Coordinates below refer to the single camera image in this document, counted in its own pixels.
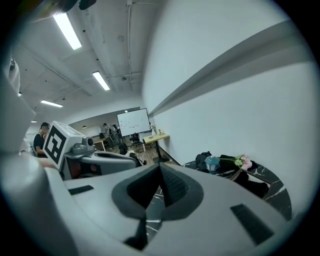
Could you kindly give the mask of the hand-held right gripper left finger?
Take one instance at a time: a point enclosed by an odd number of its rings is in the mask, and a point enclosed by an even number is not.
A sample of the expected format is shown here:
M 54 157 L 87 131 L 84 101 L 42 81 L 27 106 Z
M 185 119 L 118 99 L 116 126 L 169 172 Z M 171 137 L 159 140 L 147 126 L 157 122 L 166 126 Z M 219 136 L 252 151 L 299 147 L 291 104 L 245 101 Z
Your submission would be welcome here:
M 62 180 L 46 169 L 58 223 L 54 225 L 55 256 L 161 256 L 148 242 L 145 207 L 149 176 L 158 164 L 103 176 Z

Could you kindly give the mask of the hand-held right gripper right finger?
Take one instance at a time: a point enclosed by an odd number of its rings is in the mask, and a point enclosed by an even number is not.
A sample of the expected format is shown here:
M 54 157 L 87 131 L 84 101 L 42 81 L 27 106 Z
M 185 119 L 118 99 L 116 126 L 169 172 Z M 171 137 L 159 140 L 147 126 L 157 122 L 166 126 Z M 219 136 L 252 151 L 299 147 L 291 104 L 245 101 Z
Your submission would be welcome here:
M 163 220 L 151 240 L 160 256 L 268 256 L 286 239 L 275 208 L 229 179 L 174 165 L 203 189 L 199 206 L 181 220 Z

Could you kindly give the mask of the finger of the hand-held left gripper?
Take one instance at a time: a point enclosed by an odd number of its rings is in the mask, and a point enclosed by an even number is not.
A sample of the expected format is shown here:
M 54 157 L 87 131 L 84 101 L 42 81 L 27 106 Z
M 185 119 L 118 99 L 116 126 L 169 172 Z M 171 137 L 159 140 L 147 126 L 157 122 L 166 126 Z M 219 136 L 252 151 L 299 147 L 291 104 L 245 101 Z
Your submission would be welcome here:
M 89 164 L 90 168 L 94 167 L 98 175 L 109 175 L 143 166 L 143 162 L 135 153 L 132 156 L 107 151 L 95 151 L 84 156 L 82 162 Z

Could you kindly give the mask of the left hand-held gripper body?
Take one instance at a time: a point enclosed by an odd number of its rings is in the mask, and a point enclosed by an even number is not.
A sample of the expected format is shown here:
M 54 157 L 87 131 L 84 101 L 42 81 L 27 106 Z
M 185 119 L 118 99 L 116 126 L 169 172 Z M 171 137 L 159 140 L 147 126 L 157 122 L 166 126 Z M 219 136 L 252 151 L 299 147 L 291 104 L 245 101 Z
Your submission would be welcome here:
M 44 141 L 43 151 L 57 167 L 63 180 L 99 176 L 95 167 L 83 163 L 82 158 L 94 153 L 73 154 L 72 147 L 87 137 L 67 124 L 53 121 Z

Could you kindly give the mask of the person's left forearm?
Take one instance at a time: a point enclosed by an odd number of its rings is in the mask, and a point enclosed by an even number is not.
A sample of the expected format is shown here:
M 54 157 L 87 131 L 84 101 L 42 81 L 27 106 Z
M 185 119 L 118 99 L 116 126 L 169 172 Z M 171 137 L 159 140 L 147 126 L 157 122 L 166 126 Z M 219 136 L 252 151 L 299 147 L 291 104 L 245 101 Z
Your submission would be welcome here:
M 54 163 L 48 159 L 48 158 L 37 158 L 38 162 L 44 167 L 44 168 L 52 168 L 56 169 L 57 167 L 54 165 Z

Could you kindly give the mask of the light wooden desk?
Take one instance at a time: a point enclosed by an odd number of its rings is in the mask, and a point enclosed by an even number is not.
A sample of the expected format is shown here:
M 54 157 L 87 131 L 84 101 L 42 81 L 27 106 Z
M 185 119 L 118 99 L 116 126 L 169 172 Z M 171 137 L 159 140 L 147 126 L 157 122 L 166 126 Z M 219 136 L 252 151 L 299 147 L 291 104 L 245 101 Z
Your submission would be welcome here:
M 170 136 L 168 134 L 155 134 L 155 135 L 146 136 L 143 138 L 143 140 L 146 144 L 155 143 L 156 150 L 159 151 L 158 141 L 169 138 L 169 137 Z
M 93 145 L 96 150 L 104 151 L 104 152 L 108 152 L 113 148 L 113 142 L 109 137 L 104 137 L 104 138 L 94 137 Z

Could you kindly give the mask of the black office chair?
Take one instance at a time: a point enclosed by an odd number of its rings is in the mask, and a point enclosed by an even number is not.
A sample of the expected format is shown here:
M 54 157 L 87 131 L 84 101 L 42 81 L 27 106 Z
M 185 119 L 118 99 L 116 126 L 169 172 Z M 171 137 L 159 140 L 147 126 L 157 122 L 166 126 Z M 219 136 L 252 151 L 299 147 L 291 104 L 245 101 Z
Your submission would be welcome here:
M 134 133 L 130 135 L 129 141 L 131 142 L 131 146 L 142 146 L 143 142 L 140 140 L 140 136 L 138 133 Z

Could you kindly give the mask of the long ceiling light panel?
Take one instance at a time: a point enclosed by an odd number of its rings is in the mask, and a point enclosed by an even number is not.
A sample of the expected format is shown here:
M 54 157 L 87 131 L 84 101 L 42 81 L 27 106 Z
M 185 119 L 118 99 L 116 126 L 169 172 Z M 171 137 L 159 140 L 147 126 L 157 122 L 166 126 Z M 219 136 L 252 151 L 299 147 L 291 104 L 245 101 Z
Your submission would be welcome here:
M 63 36 L 69 43 L 70 47 L 73 50 L 77 50 L 82 47 L 82 44 L 76 35 L 76 32 L 69 20 L 69 17 L 66 13 L 60 13 L 53 16 L 56 24 L 58 25 Z
M 93 72 L 92 75 L 105 91 L 110 90 L 108 84 L 106 83 L 106 81 L 104 80 L 104 78 L 102 77 L 99 71 Z
M 56 108 L 62 108 L 63 105 L 62 104 L 58 104 L 58 103 L 54 103 L 54 102 L 50 102 L 50 101 L 47 101 L 47 100 L 42 100 L 40 102 L 41 104 L 44 104 L 44 105 L 48 105 L 48 106 L 52 106 L 52 107 L 56 107 Z

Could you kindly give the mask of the white whiteboard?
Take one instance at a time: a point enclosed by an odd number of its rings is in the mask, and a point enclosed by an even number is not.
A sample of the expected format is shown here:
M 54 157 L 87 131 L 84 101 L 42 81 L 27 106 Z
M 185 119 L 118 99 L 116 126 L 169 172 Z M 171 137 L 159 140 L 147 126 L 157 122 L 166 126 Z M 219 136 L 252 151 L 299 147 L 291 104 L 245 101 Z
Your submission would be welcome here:
M 117 120 L 122 137 L 130 136 L 135 133 L 145 133 L 151 130 L 146 108 L 118 114 Z

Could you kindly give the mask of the black cloth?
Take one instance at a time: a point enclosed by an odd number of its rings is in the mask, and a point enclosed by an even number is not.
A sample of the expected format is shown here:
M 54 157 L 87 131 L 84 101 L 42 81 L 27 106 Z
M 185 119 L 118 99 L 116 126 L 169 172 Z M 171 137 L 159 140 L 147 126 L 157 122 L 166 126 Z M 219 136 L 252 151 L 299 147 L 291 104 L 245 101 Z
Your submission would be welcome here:
M 220 160 L 217 175 L 237 183 L 261 199 L 269 192 L 266 182 L 256 179 L 231 160 Z

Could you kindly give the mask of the teal lantern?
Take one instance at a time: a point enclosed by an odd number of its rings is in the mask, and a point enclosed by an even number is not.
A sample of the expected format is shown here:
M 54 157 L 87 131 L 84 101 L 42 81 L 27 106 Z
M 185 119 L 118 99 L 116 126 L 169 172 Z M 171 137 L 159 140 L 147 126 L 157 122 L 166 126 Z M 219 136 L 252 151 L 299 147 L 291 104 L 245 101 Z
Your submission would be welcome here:
M 210 173 L 214 173 L 217 171 L 217 169 L 220 167 L 220 159 L 216 156 L 208 156 L 205 160 L 206 169 Z

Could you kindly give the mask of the black bag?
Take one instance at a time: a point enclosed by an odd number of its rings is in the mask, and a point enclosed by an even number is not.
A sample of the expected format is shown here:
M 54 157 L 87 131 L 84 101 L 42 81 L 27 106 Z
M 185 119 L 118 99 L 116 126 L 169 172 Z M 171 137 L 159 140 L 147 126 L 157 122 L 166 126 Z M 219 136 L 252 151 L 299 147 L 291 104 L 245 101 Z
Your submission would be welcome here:
M 195 158 L 195 164 L 196 164 L 196 170 L 204 173 L 210 173 L 205 164 L 205 159 L 208 156 L 213 156 L 209 151 L 207 152 L 202 152 L 201 154 L 198 154 Z

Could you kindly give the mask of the pink flower bouquet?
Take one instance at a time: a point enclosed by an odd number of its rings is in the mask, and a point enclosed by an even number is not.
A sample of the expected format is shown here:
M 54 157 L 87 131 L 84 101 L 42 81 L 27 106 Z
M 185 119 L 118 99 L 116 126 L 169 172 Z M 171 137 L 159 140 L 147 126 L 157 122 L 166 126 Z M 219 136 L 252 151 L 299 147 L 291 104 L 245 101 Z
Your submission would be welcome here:
M 229 162 L 237 166 L 238 168 L 247 171 L 253 166 L 253 162 L 250 160 L 250 158 L 245 155 L 238 155 L 238 156 L 226 156 L 222 155 L 219 157 L 220 163 L 222 162 Z

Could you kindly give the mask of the white ceiling pipe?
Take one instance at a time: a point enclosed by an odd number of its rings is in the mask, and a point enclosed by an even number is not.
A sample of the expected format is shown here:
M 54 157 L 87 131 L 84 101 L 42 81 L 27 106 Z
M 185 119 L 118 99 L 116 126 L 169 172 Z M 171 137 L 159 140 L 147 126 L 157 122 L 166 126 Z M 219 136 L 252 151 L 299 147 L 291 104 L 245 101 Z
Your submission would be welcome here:
M 133 87 L 132 68 L 131 68 L 131 15 L 132 15 L 133 0 L 127 0 L 127 53 L 128 53 L 128 70 L 129 70 L 129 82 Z

